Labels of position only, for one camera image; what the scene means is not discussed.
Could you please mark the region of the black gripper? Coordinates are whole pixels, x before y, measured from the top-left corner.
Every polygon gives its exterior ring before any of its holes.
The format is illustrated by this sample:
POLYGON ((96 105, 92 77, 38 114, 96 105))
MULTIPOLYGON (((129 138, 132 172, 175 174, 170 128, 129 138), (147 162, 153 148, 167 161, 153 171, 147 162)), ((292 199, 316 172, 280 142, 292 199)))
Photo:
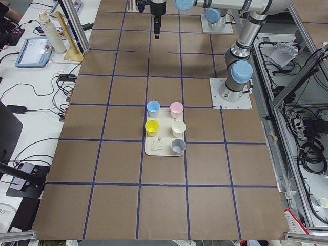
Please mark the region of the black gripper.
POLYGON ((150 0, 150 9, 154 16, 155 39, 160 39, 161 17, 166 13, 166 0, 150 0))

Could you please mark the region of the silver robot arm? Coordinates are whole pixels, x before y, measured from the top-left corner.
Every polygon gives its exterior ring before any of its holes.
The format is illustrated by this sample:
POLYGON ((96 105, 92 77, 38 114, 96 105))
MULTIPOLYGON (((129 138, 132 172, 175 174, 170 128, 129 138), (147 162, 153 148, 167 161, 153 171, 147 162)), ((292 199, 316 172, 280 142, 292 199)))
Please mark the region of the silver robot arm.
POLYGON ((205 9, 232 9, 248 12, 247 20, 236 42, 225 53, 228 77, 219 89, 220 97, 229 102, 241 98, 245 85, 250 81, 253 68, 247 61, 250 50, 262 25, 270 15, 281 13, 290 6, 292 1, 174 1, 177 9, 187 11, 192 7, 205 9))
POLYGON ((226 24, 227 9, 207 8, 204 10, 205 19, 211 28, 222 28, 226 24))

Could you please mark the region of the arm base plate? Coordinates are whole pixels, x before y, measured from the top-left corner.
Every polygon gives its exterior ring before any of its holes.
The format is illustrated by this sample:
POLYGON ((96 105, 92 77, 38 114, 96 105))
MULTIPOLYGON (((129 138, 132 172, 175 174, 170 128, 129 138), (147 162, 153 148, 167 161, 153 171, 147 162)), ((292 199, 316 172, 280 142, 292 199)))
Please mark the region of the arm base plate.
POLYGON ((214 109, 251 110, 249 89, 244 86, 240 92, 232 92, 226 87, 225 78, 210 78, 212 105, 214 109))
POLYGON ((204 14, 201 14, 200 17, 203 33, 222 35, 232 35, 234 33, 233 26, 231 24, 231 18, 228 15, 225 16, 225 23, 222 21, 218 21, 215 24, 209 23, 206 20, 204 14))

